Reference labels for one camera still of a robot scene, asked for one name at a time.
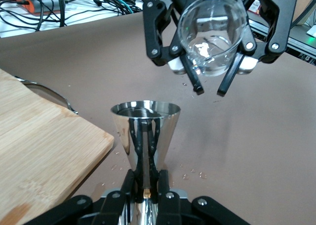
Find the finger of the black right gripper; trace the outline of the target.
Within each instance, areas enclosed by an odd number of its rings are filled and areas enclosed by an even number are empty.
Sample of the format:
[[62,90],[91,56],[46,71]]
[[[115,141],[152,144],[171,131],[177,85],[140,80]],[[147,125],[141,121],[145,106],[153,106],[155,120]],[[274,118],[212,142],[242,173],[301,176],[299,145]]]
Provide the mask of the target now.
[[[255,0],[236,0],[244,13]],[[236,74],[250,73],[258,62],[273,63],[287,47],[292,18],[297,0],[258,0],[261,4],[260,16],[268,23],[265,42],[256,42],[250,25],[246,24],[237,53],[230,64],[217,94],[225,96]]]
[[191,81],[196,94],[204,93],[197,73],[187,59],[181,46],[177,32],[175,32],[170,46],[164,46],[162,33],[176,19],[172,0],[147,0],[143,4],[143,22],[147,57],[156,65],[168,65],[174,74],[186,74]]

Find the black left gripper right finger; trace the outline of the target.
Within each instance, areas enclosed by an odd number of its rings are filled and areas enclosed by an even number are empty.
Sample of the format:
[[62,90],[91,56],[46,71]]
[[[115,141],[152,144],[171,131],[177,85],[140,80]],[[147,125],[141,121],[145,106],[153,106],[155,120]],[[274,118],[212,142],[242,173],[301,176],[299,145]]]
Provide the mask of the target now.
[[200,196],[193,201],[181,198],[169,187],[168,171],[158,178],[157,225],[250,225],[247,221],[211,197]]

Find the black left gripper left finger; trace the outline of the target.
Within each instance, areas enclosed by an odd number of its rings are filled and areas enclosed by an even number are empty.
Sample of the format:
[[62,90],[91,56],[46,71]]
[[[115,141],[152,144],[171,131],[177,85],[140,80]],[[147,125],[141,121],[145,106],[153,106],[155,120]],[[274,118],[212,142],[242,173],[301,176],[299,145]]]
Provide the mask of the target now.
[[23,225],[119,225],[134,189],[134,172],[130,169],[119,190],[109,192],[93,202],[89,196],[77,195]]

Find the clear glass cup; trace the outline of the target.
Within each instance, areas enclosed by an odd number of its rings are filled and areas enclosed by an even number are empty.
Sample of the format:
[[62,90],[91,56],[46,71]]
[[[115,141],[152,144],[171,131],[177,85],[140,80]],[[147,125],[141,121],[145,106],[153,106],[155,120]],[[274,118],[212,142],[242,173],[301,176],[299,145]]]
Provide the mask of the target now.
[[245,26],[244,7],[236,0],[196,0],[181,14],[177,34],[195,72],[213,77],[233,62]]

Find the steel jigger measuring cup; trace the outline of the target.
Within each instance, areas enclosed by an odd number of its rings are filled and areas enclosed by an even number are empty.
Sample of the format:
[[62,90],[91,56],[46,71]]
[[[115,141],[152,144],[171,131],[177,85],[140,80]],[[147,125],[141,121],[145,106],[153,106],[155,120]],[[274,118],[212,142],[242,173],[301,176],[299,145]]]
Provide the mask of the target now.
[[156,225],[159,182],[165,181],[164,161],[181,112],[173,103],[131,101],[111,108],[121,144],[136,183],[135,225]]

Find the brown cardboard box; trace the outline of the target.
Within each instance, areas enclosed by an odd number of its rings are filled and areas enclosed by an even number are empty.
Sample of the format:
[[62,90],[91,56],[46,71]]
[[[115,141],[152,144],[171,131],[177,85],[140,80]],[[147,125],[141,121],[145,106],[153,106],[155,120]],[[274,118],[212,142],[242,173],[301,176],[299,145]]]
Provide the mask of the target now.
[[316,0],[297,0],[292,26],[303,25],[316,7]]

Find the wooden cutting board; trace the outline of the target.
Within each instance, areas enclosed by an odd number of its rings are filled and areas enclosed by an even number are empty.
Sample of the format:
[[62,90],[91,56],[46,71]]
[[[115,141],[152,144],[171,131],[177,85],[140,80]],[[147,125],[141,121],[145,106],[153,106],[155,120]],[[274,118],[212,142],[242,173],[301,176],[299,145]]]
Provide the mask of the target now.
[[0,225],[22,225],[65,201],[113,143],[0,69]]

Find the brown table cover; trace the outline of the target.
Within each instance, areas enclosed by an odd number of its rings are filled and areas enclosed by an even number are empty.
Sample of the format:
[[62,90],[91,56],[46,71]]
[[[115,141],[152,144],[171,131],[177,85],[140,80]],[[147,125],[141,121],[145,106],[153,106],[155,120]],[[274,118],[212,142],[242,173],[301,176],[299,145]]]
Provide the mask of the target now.
[[170,185],[212,197],[252,225],[316,225],[316,67],[283,54],[234,78],[185,75],[147,56],[135,13],[0,38],[0,68],[48,86],[115,137],[110,109],[172,102],[181,114],[165,159]]

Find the orange grey hand tool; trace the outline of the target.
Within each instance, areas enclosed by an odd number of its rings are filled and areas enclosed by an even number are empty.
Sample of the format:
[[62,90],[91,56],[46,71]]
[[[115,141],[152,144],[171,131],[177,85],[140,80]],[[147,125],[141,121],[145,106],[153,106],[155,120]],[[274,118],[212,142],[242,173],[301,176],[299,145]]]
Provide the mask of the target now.
[[53,13],[60,11],[59,0],[1,0],[0,4],[16,4],[31,14]]

